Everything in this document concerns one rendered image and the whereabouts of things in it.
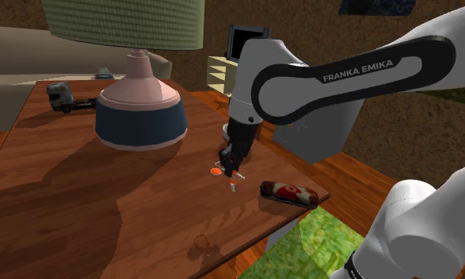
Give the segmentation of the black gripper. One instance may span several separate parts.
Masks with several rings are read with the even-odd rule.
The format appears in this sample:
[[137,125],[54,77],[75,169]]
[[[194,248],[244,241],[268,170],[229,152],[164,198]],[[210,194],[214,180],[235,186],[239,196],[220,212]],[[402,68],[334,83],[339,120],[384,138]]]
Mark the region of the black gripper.
[[227,146],[218,152],[217,162],[219,168],[226,169],[226,176],[229,178],[238,171],[241,161],[249,154],[259,127],[259,124],[244,124],[232,117],[229,118]]

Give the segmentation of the small orange and white tool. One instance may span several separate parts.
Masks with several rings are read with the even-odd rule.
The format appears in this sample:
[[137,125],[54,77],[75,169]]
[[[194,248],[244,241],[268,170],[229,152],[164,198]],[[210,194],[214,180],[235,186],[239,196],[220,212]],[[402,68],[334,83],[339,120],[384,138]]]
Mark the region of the small orange and white tool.
[[239,179],[245,180],[246,178],[242,174],[234,170],[232,172],[231,177],[229,178],[229,186],[232,193],[236,192],[236,185],[238,184]]

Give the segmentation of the red patterned oblong case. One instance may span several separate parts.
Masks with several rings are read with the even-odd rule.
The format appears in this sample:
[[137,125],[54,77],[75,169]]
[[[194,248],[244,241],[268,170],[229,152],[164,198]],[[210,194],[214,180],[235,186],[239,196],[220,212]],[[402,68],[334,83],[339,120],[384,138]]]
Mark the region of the red patterned oblong case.
[[312,190],[298,185],[264,181],[260,185],[260,194],[266,199],[279,201],[303,208],[314,209],[319,205],[319,196]]

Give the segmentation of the pale shelf unit with screen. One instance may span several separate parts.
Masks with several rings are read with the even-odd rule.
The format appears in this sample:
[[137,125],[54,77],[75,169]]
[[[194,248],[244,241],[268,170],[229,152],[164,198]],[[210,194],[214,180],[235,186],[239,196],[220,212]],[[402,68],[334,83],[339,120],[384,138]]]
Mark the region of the pale shelf unit with screen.
[[245,42],[254,37],[269,38],[270,33],[270,27],[229,25],[225,54],[208,57],[207,86],[230,97],[234,89],[238,61]]

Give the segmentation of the grey box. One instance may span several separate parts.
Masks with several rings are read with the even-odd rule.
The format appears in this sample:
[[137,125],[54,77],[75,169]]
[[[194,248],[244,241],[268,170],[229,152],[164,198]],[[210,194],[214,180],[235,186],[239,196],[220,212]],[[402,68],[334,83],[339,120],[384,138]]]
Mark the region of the grey box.
[[312,164],[341,152],[364,100],[317,109],[296,122],[276,126],[273,141]]

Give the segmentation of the pink and blue table lamp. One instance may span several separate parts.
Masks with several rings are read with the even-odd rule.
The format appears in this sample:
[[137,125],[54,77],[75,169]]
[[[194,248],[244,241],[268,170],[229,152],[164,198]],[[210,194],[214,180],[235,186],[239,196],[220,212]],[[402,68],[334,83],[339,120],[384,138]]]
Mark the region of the pink and blue table lamp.
[[130,48],[126,75],[97,98],[95,132],[109,147],[151,151],[185,137],[177,90],[158,80],[146,51],[203,47],[205,0],[42,0],[50,33]]

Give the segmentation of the green patterned robot stand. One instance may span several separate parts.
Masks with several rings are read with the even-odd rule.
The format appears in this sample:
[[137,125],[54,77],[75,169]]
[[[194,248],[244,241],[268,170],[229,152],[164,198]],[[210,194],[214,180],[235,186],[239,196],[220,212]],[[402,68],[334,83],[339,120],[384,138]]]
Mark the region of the green patterned robot stand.
[[316,208],[238,279],[329,279],[364,237]]

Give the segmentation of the brown wooden table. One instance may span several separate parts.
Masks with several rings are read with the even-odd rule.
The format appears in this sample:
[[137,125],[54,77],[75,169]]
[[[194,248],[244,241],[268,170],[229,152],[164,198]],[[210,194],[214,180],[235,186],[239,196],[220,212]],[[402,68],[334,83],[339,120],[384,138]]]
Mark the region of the brown wooden table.
[[303,214],[263,181],[315,187],[256,143],[230,189],[211,172],[224,119],[185,90],[185,138],[132,152],[101,143],[92,111],[52,111],[46,89],[0,150],[0,279],[199,279]]

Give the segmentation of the small teal object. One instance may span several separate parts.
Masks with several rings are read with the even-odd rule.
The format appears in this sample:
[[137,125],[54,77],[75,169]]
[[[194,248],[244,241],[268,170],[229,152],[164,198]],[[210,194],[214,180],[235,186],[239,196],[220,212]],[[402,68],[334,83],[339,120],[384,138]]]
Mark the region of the small teal object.
[[113,74],[110,72],[110,70],[107,67],[101,67],[97,70],[96,73],[93,74],[93,77],[98,80],[98,79],[114,79]]

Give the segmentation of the grey toy truck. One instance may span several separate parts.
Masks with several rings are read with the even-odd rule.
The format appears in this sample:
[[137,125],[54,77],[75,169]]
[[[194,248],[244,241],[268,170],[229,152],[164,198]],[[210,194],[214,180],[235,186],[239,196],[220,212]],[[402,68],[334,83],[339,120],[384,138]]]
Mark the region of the grey toy truck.
[[53,82],[47,86],[47,95],[53,111],[70,113],[80,109],[95,109],[96,98],[74,100],[68,81]]

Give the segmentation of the beige sofa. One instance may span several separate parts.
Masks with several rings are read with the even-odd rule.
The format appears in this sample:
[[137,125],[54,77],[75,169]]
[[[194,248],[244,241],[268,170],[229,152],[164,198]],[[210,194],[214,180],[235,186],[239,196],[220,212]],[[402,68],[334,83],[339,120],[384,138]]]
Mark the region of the beige sofa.
[[10,130],[37,81],[126,72],[128,48],[65,40],[48,31],[0,27],[0,132]]

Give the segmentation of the dark wall picture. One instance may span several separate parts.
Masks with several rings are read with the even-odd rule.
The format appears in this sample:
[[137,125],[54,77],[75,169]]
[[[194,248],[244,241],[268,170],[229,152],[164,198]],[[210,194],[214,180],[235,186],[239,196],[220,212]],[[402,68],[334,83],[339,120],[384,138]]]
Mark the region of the dark wall picture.
[[417,0],[342,0],[339,15],[409,16]]

